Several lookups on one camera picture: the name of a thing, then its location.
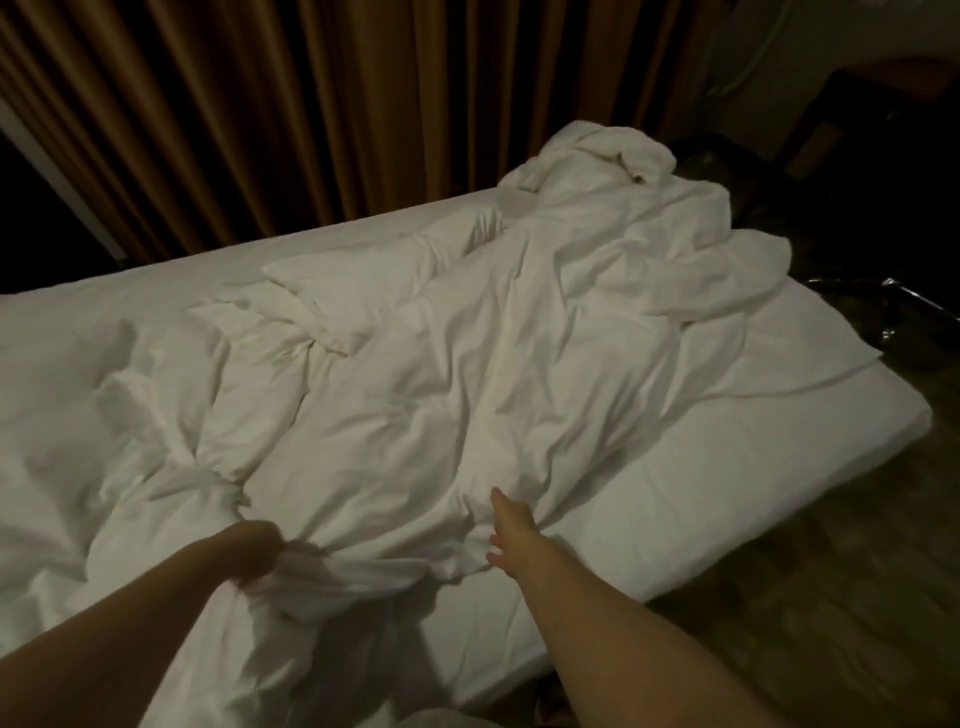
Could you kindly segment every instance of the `white duvet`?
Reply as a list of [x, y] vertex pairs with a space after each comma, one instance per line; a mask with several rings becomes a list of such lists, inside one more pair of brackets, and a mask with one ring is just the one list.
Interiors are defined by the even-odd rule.
[[218, 590], [144, 724], [279, 723], [326, 617], [484, 566], [492, 486], [543, 521], [694, 401], [876, 358], [785, 284], [786, 240], [732, 231], [726, 191], [673, 164], [578, 122], [496, 206], [271, 263], [173, 318], [2, 350], [5, 650], [271, 519], [298, 543], [252, 594]]

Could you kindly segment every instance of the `fitted sheet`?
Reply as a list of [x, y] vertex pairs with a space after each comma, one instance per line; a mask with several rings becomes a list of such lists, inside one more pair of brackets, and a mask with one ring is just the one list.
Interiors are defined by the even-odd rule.
[[[807, 392], [701, 401], [646, 451], [601, 467], [546, 531], [645, 601], [929, 427], [923, 397], [882, 363]], [[501, 571], [422, 583], [327, 626], [290, 724], [322, 716], [324, 725], [389, 725], [427, 706], [479, 705], [548, 666], [519, 590]]]

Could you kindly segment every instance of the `brown curtain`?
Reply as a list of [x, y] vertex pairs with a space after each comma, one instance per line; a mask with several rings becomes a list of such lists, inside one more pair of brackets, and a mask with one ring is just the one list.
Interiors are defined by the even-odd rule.
[[669, 129], [723, 0], [5, 0], [0, 93], [141, 262]]

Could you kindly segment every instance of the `mattress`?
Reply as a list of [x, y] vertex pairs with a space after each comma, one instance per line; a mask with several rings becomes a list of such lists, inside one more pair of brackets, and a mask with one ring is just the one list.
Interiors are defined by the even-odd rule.
[[[9, 297], [0, 300], [0, 346], [161, 316], [256, 279], [272, 260], [386, 240], [493, 199], [492, 190], [478, 192]], [[547, 531], [618, 588], [651, 598], [928, 426], [923, 399], [882, 364], [790, 396], [702, 401], [645, 450], [605, 463]], [[640, 531], [655, 533], [657, 547], [637, 552], [632, 534]], [[482, 702], [546, 665], [516, 586], [502, 573], [423, 582], [326, 626], [290, 722], [321, 715], [327, 725], [354, 724]]]
[[[789, 396], [702, 401], [646, 451], [602, 466], [546, 532], [645, 601], [929, 427], [923, 397], [881, 363]], [[549, 658], [516, 583], [489, 570], [358, 605], [324, 630], [314, 665], [294, 725], [389, 725], [427, 706], [482, 705]]]

